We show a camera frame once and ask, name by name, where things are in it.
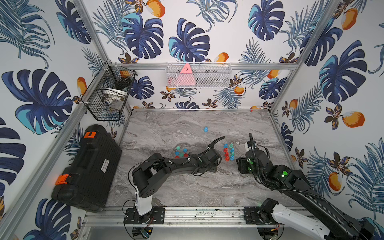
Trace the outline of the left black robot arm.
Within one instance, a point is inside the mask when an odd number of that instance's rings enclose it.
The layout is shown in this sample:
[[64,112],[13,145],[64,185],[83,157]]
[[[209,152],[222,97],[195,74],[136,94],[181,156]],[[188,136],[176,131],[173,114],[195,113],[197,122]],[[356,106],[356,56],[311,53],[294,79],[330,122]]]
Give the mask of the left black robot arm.
[[135,189],[136,199],[134,207],[125,212],[125,224],[159,222],[165,209],[156,207],[153,210],[153,195],[171,176],[188,174],[200,177],[206,172],[215,173],[222,162],[222,156],[215,149],[215,144],[223,139],[224,136],[213,140],[207,149],[199,154],[187,154],[184,158],[170,159],[155,153],[132,167],[128,173],[128,180]]

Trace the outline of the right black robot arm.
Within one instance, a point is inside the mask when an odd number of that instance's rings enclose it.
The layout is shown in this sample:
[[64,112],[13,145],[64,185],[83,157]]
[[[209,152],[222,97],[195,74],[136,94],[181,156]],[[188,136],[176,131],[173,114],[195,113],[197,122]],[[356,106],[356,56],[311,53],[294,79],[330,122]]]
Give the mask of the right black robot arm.
[[248,224],[277,224],[291,227],[316,240],[372,240],[375,226],[366,219],[352,218],[339,210],[310,186],[301,170],[274,165],[267,148],[257,148],[253,135],[246,143],[248,151],[237,159],[239,171],[251,174],[271,191],[293,199],[309,211],[313,218],[296,213],[271,198],[259,207],[246,207],[244,219]]

